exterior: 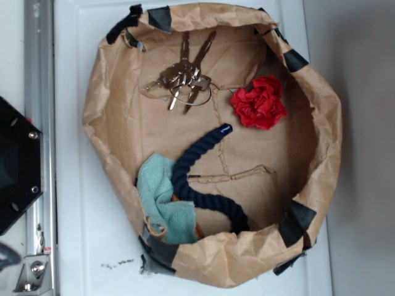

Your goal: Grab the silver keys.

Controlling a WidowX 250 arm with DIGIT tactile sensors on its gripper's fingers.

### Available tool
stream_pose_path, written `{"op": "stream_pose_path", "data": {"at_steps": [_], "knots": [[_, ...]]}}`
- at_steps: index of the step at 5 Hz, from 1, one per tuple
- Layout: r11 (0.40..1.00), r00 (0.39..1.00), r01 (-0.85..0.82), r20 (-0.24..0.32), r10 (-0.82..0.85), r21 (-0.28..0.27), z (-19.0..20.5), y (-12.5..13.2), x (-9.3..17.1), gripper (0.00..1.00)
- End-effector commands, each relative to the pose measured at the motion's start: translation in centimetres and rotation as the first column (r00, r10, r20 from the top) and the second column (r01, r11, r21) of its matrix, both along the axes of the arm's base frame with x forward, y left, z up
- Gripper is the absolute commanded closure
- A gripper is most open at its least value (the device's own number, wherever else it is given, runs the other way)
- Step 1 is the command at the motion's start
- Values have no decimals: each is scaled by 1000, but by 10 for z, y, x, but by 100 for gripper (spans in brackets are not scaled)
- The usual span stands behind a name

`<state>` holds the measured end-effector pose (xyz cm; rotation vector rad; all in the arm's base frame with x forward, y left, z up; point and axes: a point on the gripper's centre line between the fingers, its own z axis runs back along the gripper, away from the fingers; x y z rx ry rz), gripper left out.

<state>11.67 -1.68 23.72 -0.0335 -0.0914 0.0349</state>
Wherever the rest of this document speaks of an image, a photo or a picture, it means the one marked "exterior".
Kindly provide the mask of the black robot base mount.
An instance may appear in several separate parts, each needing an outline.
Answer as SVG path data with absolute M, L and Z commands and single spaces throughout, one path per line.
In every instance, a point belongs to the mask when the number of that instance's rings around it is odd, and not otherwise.
M 1 235 L 42 194 L 42 132 L 1 98 Z

